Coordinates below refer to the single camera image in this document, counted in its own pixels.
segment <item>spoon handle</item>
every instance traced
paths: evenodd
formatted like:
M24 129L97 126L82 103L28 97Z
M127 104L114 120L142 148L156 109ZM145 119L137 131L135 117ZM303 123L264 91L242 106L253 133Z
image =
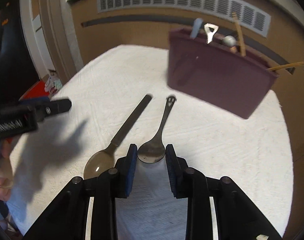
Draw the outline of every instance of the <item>spoon handle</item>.
M164 109L164 113L163 113L163 117L162 117L162 121L161 121L161 124L160 124L160 127L156 133L156 136L162 136L162 132L163 132L163 128L164 128L164 125L166 123L166 120L171 112L171 109L174 105L176 101L176 97L175 96L168 96L167 99L166 99L166 104L165 104L165 109Z
M128 134L132 126L135 124L136 120L140 117L140 115L143 113L146 106L151 101L152 96L147 94L142 101L137 105L137 107L134 109L134 111L131 113L131 115L128 117L128 119L125 121L125 123L122 125L122 127L119 129L119 131L115 134L113 139L111 140L111 143L118 147L121 142L124 140L125 136Z

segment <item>black clamp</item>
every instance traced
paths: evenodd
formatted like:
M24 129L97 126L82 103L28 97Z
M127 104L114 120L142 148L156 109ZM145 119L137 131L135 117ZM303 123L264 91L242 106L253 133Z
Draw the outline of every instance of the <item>black clamp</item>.
M70 110L69 99L49 101L28 99L19 104L0 106L0 140L38 129L38 122Z
M213 179L188 167L173 146L166 147L171 191L188 198L186 239L212 240L210 197L213 197L219 240L249 240L259 235L281 240L267 218L229 177ZM117 240L115 198L127 198L132 190L137 146L131 144L126 157L99 177L74 177L35 221L23 240L85 239L90 197L94 197L91 239Z

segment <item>white tablecloth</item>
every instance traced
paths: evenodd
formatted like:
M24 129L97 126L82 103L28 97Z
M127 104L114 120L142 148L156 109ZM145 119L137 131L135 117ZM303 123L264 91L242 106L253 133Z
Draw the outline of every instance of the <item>white tablecloth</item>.
M166 97L177 101L163 143L208 177L230 176L283 235L291 208L293 171L289 136L273 91L243 120L166 85L168 51L119 46L85 66L55 98L69 97L70 112L45 120L13 150L15 186L8 202L22 233L87 160L104 149L145 94L153 99L116 159L157 131ZM137 163L132 193L117 200L120 239L184 239L187 201L173 197L165 161Z

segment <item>metal ball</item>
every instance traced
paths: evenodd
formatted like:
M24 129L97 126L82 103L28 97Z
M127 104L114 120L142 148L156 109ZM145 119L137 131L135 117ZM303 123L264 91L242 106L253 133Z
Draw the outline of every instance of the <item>metal ball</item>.
M222 39L222 43L230 48L234 47L236 45L236 40L233 36L225 36Z

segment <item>wooden wall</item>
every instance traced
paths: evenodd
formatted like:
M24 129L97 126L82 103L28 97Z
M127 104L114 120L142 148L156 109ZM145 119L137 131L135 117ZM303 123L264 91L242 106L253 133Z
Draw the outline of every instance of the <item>wooden wall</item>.
M244 35L265 45L288 62L304 61L304 30L291 17L267 0L244 0L272 17L267 38L242 27ZM177 24L159 22L119 22L83 28L82 22L109 16L146 14L198 18L221 27L234 29L226 20L198 12L173 8L129 8L97 12L96 0L80 0L72 4L72 14L79 49L84 64L120 44L136 44L168 49L168 31ZM293 75L279 71L273 86L288 126L294 161L293 208L285 239L291 239L304 223L304 70Z

